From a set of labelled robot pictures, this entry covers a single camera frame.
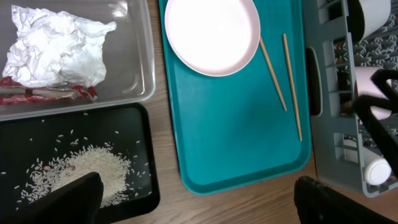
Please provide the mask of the red snack wrapper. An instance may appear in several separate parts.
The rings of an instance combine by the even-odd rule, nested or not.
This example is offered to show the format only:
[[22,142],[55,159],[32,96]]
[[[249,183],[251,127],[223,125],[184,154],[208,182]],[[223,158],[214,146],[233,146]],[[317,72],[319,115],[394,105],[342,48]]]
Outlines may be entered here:
[[94,87],[87,88],[68,82],[45,88],[29,88],[13,81],[10,77],[1,79],[1,105],[81,98],[90,98],[95,101],[97,97],[98,94]]

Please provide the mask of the small pink bowl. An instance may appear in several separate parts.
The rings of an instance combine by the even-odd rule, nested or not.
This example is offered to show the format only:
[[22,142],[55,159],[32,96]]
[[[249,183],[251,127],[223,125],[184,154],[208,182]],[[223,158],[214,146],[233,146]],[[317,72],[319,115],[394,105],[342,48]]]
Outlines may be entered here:
[[[371,77],[380,69],[380,67],[355,67],[356,97],[372,95],[379,98],[387,98],[371,80]],[[392,114],[390,110],[378,107],[371,107],[371,112],[378,120],[386,119]]]

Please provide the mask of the pile of rice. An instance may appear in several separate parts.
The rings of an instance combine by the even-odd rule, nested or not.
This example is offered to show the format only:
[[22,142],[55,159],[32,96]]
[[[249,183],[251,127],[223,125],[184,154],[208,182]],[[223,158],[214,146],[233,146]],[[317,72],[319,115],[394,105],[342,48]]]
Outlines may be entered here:
[[17,154],[21,166],[10,171],[17,210],[90,172],[99,174],[103,183],[103,208],[154,193],[142,133],[115,130],[96,139],[71,130],[44,139],[30,138],[21,149]]

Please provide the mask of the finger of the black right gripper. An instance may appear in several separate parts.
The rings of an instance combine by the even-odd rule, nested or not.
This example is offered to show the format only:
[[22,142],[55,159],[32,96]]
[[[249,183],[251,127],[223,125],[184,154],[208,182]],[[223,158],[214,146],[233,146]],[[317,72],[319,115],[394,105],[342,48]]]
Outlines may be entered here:
[[371,95],[361,95],[353,103],[355,113],[363,122],[368,133],[374,139],[379,150],[391,166],[394,175],[397,176],[397,141],[373,115],[371,112],[372,106],[397,113],[397,95],[388,96],[387,99]]
[[396,70],[379,69],[373,74],[371,80],[389,100],[397,101],[397,93],[387,82],[388,80],[397,80]]

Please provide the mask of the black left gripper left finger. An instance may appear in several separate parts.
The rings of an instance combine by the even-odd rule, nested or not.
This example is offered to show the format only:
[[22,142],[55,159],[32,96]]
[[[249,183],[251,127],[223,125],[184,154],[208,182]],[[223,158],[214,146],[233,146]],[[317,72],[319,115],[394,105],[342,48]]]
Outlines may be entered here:
[[104,185],[90,172],[44,196],[15,217],[16,223],[92,223],[100,209]]

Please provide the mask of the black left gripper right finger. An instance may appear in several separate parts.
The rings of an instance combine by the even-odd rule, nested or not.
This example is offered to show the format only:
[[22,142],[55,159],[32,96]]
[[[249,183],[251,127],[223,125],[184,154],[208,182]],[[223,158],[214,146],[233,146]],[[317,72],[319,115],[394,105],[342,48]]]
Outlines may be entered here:
[[309,176],[296,180],[294,204],[301,224],[397,224]]

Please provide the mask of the white paper cup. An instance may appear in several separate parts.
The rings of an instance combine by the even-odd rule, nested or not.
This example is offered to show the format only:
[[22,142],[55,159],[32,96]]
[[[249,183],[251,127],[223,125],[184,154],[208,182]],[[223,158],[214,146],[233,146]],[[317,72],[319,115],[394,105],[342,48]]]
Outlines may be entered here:
[[[345,146],[355,147],[356,143],[350,139],[343,141]],[[382,156],[372,152],[366,147],[362,147],[364,154],[364,179],[369,185],[381,185],[388,180],[391,175],[391,167],[387,160]],[[345,149],[345,160],[359,163],[358,153],[351,149]]]

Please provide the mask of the white napkin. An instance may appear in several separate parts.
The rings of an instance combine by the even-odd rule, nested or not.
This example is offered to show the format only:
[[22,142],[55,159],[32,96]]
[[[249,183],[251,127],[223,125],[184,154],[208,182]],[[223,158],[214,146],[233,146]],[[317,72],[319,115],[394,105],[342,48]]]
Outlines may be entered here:
[[17,39],[7,53],[4,78],[28,88],[64,83],[89,88],[104,81],[103,45],[116,22],[17,5],[11,7],[11,19]]

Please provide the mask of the grey white bowl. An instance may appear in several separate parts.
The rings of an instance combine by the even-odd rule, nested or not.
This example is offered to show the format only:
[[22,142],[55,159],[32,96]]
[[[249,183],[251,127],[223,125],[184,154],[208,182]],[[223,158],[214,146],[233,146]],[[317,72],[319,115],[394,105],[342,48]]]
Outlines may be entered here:
[[348,0],[348,31],[359,42],[381,28],[391,13],[391,0]]

